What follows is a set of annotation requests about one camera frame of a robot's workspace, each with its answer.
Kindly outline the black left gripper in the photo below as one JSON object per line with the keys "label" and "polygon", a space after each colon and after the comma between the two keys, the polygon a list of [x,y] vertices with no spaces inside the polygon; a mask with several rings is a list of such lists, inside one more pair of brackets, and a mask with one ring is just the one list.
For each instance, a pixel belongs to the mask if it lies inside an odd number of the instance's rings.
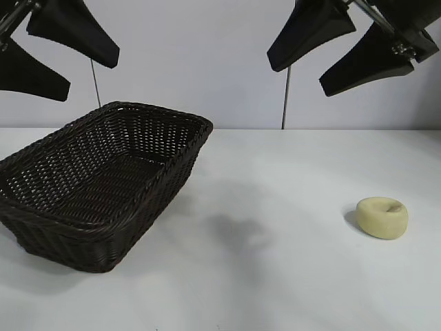
{"label": "black left gripper", "polygon": [[[1,90],[66,101],[70,82],[28,54],[11,39],[37,1],[1,1]],[[26,31],[115,68],[120,48],[96,21],[84,1],[42,1]]]}

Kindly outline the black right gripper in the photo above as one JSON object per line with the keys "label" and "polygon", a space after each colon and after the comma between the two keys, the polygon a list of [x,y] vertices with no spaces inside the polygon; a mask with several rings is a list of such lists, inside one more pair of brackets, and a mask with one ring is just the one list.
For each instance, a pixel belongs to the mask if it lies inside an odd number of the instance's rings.
{"label": "black right gripper", "polygon": [[[363,84],[413,72],[439,51],[427,27],[440,19],[439,1],[348,1],[373,24],[357,44],[319,78],[332,97]],[[313,49],[356,31],[344,1],[300,0],[267,51],[280,72]]]}

